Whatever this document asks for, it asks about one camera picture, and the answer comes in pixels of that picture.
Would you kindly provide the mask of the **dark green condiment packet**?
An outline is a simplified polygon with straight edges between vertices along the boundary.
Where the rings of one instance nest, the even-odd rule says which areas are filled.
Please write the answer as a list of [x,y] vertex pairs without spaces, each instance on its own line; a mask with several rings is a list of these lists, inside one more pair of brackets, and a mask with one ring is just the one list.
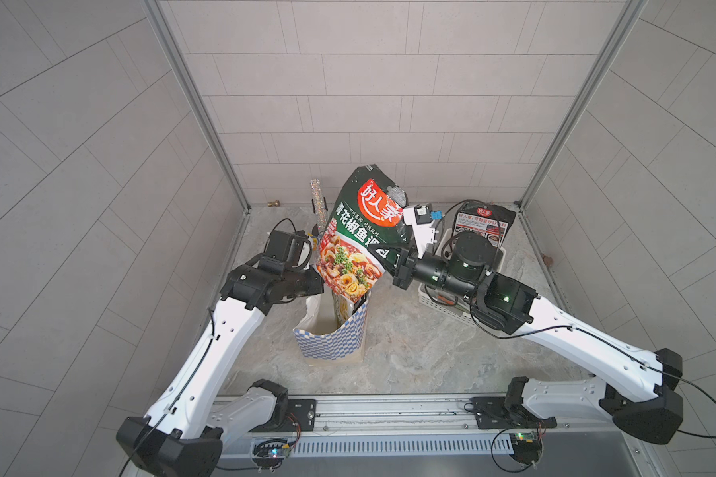
[[405,192],[377,165],[360,166],[343,185],[318,245],[316,268],[326,286],[357,303],[385,272],[368,244],[407,244]]

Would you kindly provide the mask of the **black red condiment packet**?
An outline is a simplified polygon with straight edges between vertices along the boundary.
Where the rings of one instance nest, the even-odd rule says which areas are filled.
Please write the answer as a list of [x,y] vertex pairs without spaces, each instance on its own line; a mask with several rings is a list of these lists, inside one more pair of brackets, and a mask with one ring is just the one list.
[[455,212],[453,234],[474,232],[501,248],[516,219],[516,213],[503,206],[481,201],[465,201]]

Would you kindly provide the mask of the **blue checkered paper bag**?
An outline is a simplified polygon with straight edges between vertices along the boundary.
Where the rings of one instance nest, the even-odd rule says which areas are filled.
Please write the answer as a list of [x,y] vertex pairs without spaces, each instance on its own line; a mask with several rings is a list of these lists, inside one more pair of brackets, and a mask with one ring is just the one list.
[[328,290],[310,296],[292,333],[310,366],[347,365],[364,359],[370,294],[357,303]]

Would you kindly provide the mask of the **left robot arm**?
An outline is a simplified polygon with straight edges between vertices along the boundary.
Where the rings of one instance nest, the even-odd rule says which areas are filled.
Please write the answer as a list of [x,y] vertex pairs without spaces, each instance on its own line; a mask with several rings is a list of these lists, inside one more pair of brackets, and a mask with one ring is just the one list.
[[207,328],[172,383],[143,417],[129,417],[117,431],[128,465],[153,476],[209,476],[227,444],[288,421],[288,390],[268,380],[254,382],[220,411],[212,407],[270,310],[322,294],[312,252],[306,231],[273,228],[263,251],[228,273]]

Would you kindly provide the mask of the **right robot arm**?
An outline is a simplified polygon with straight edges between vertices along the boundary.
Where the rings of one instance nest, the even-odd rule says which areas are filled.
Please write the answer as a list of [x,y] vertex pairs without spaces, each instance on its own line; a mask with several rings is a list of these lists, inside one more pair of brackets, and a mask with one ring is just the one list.
[[511,380],[492,417],[514,427],[552,425],[559,417],[610,421],[652,444],[666,444],[683,423],[676,387],[682,359],[670,349],[638,349],[576,319],[524,283],[492,268],[497,251],[487,238],[464,232],[449,256],[418,254],[410,246],[372,244],[372,256],[407,288],[412,281],[467,302],[475,326],[500,339],[528,339],[576,363],[591,377],[576,382]]

